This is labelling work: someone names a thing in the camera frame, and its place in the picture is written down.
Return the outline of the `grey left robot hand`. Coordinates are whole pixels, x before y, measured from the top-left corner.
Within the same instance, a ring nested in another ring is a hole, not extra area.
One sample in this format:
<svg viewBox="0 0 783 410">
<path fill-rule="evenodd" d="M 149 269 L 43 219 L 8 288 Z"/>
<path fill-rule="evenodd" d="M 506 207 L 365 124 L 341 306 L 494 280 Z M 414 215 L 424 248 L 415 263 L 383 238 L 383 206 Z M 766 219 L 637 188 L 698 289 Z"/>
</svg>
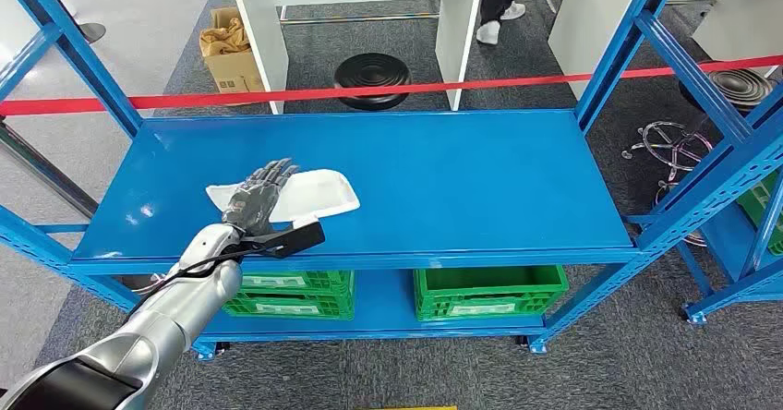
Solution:
<svg viewBox="0 0 783 410">
<path fill-rule="evenodd" d="M 268 162 L 249 175 L 234 191 L 222 215 L 222 222 L 232 225 L 245 236 L 271 233 L 271 212 L 280 193 L 298 166 L 291 158 Z"/>
</svg>

